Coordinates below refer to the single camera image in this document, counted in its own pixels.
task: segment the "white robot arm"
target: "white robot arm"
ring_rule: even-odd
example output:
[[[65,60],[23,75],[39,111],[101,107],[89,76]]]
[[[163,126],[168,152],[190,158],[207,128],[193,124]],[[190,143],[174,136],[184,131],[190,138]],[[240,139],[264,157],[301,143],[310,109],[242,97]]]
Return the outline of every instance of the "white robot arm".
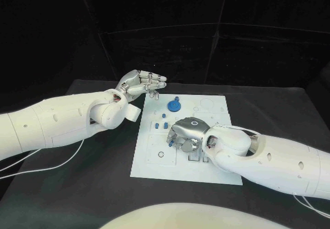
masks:
[[[242,129],[209,127],[190,117],[171,126],[167,142],[187,153],[200,147],[220,170],[238,173],[262,186],[292,195],[330,199],[330,154],[284,138],[259,133],[249,136]]]
[[[166,77],[128,72],[115,89],[46,99],[16,112],[0,114],[0,160],[21,152],[69,145],[114,129],[124,118],[135,122],[140,109],[128,104],[142,93],[158,99]]]

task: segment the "black tablecloth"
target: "black tablecloth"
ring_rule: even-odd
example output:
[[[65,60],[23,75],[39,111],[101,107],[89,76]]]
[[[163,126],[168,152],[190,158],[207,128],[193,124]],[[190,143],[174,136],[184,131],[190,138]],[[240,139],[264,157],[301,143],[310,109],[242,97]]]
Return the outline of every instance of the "black tablecloth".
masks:
[[[114,88],[117,82],[76,80],[68,94]],[[288,138],[330,152],[330,131],[301,88],[170,83],[164,94],[225,95],[232,125]],[[144,96],[132,102],[142,108]],[[130,177],[140,118],[85,140],[72,161],[55,170],[19,175],[0,202],[0,228],[99,228],[124,213],[160,203],[216,205],[261,216],[294,229],[327,228],[328,219],[279,193],[243,179],[219,185]],[[20,171],[60,164],[79,143],[43,149]],[[311,199],[321,210],[330,201]]]

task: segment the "white board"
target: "white board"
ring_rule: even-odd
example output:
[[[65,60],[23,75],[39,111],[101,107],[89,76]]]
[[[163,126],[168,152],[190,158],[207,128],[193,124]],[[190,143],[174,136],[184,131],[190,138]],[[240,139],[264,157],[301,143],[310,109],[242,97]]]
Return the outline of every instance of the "white board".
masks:
[[[180,110],[170,112],[167,103],[179,96]],[[145,96],[135,144],[131,177],[242,185],[240,176],[225,173],[202,153],[184,153],[168,147],[166,138],[171,125],[186,117],[202,119],[209,126],[230,125],[225,96],[160,94],[155,101]]]

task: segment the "table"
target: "table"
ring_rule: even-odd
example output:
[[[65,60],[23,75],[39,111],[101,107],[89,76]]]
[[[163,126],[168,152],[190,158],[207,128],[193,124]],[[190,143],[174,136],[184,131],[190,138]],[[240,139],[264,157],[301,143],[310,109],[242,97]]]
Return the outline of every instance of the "table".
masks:
[[[117,82],[75,80],[68,94],[114,88]],[[295,140],[330,152],[330,131],[301,88],[170,83],[161,94],[225,95],[232,125]],[[141,95],[132,105],[142,108]],[[16,176],[0,202],[0,228],[99,228],[124,213],[160,203],[200,203],[248,212],[294,229],[327,228],[321,217],[294,200],[243,179],[219,185],[130,177],[140,118],[85,140],[81,151],[56,170]],[[20,171],[60,164],[79,142],[43,149]],[[310,199],[330,211],[330,201]]]

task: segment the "small blue piece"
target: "small blue piece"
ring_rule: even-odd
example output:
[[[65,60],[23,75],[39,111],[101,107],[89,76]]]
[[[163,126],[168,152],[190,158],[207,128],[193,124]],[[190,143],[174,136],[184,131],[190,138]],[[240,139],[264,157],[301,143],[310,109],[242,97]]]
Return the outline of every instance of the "small blue piece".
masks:
[[[174,100],[167,104],[168,111],[177,112],[180,110],[180,102],[179,97],[176,96]]]

